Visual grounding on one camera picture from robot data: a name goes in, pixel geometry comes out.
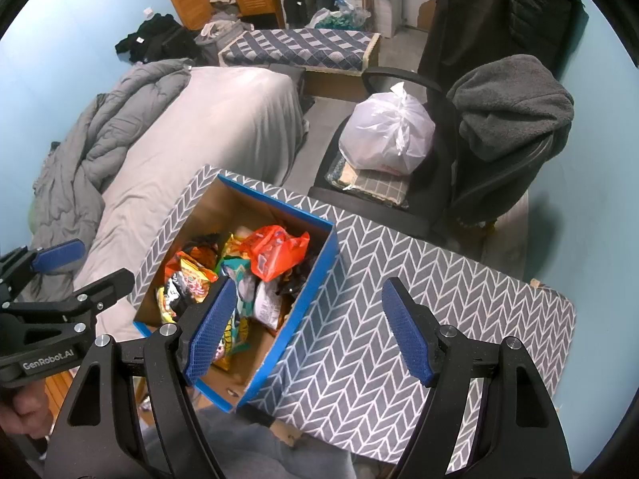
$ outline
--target orange snack package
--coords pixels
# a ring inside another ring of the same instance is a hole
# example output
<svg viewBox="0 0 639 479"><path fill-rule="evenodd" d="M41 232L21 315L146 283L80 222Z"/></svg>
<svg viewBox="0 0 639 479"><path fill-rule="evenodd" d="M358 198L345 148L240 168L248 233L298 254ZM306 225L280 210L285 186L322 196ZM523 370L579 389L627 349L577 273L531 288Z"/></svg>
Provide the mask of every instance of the orange snack package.
<svg viewBox="0 0 639 479"><path fill-rule="evenodd" d="M248 236L238 250L250 256L251 272L268 282L304 259L310 239L308 232L294 238L280 225L268 225Z"/></svg>

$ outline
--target cardboard box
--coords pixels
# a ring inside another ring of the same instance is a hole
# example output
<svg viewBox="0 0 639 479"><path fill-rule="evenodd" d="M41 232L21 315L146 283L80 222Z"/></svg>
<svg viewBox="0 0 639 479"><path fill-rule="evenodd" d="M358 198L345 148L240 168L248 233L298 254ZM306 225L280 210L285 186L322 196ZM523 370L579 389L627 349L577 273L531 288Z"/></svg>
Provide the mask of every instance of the cardboard box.
<svg viewBox="0 0 639 479"><path fill-rule="evenodd" d="M311 236L309 250L319 256L277 336L271 335L257 321L251 322L250 347L233 355L231 371L210 366L207 374L197 381L197 388L224 411L231 411L250 400L282 355L337 255L337 233L333 224L218 175L204 190L180 230L173 234L161 233L173 236L173 239L167 240L171 243L170 248L135 315L135 327L145 336L162 324L155 290L164 284L164 264L187 241L213 232L247 232L247 229L252 231L273 224L284 226L294 236L308 232Z"/></svg>

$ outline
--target chair armrest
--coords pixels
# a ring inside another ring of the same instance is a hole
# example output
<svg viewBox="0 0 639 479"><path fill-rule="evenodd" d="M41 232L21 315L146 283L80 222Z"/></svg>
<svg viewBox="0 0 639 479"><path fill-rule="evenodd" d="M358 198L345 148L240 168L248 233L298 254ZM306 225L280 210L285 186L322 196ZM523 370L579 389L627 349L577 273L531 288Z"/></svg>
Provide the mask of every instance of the chair armrest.
<svg viewBox="0 0 639 479"><path fill-rule="evenodd" d="M424 240L429 235L430 225L427 220L385 205L376 204L338 190L311 187L309 198L319 200L338 209L352 212L367 220L397 230L411 238Z"/></svg>
<svg viewBox="0 0 639 479"><path fill-rule="evenodd" d="M364 88L366 88L366 91L369 92L370 95L377 92L375 87L371 84L371 77L393 77L395 79L403 79L404 81L409 81L411 83L430 88L440 94L442 93L442 89L435 81L432 81L423 75L419 75L416 72L402 70L401 68L391 68L388 66L371 66L362 72Z"/></svg>

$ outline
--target textured blue pad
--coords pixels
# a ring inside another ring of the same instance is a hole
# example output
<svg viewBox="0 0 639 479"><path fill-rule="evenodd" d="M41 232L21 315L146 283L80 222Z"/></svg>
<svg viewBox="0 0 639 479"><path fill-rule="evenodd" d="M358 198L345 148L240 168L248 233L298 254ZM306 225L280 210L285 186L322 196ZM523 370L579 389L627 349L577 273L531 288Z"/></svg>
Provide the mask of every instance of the textured blue pad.
<svg viewBox="0 0 639 479"><path fill-rule="evenodd" d="M408 372L427 384L433 377L428 364L428 346L391 281L381 289L381 307L391 326Z"/></svg>
<svg viewBox="0 0 639 479"><path fill-rule="evenodd" d="M66 241L59 245L52 246L46 250L40 250L31 263L34 272L46 273L56 268L68 265L73 261L78 261L84 257L84 243L79 239Z"/></svg>
<svg viewBox="0 0 639 479"><path fill-rule="evenodd" d="M191 339L189 364L184 371L189 385L193 385L208 371L235 306L237 306L235 283L228 279L217 294L197 333Z"/></svg>

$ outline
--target light blue wall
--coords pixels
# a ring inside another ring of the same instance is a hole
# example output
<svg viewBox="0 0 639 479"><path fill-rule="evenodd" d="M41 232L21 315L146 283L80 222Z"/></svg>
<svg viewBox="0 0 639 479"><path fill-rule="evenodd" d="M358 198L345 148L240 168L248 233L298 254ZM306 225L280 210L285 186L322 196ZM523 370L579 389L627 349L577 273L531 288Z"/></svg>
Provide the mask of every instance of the light blue wall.
<svg viewBox="0 0 639 479"><path fill-rule="evenodd" d="M0 40L0 249L31 238L31 186L52 140L129 69L114 46L170 0L30 0Z"/></svg>
<svg viewBox="0 0 639 479"><path fill-rule="evenodd" d="M565 294L576 331L555 405L583 471L639 386L639 71L591 0L561 81L568 145L530 187L526 273Z"/></svg>

